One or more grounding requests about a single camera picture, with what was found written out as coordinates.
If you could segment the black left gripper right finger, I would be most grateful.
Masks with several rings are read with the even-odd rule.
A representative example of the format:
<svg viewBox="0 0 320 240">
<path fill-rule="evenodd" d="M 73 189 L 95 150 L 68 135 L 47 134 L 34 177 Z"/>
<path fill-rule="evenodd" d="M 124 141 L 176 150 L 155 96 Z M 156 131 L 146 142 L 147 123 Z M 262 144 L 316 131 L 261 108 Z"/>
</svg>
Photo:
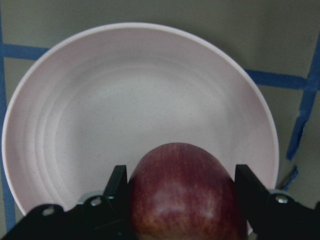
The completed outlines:
<svg viewBox="0 0 320 240">
<path fill-rule="evenodd" d="M 269 191 L 246 164 L 235 167 L 235 188 L 240 208 L 253 232 L 262 232 Z"/>
</svg>

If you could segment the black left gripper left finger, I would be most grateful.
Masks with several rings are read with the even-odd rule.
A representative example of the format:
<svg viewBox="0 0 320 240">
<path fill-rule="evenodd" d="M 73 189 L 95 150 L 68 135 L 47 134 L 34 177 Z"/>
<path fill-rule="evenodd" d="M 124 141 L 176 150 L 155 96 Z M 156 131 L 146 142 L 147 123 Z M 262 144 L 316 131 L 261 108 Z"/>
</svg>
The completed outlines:
<svg viewBox="0 0 320 240">
<path fill-rule="evenodd" d="M 125 165 L 116 165 L 103 191 L 103 195 L 109 200 L 118 200 L 124 198 L 127 193 L 127 167 Z"/>
</svg>

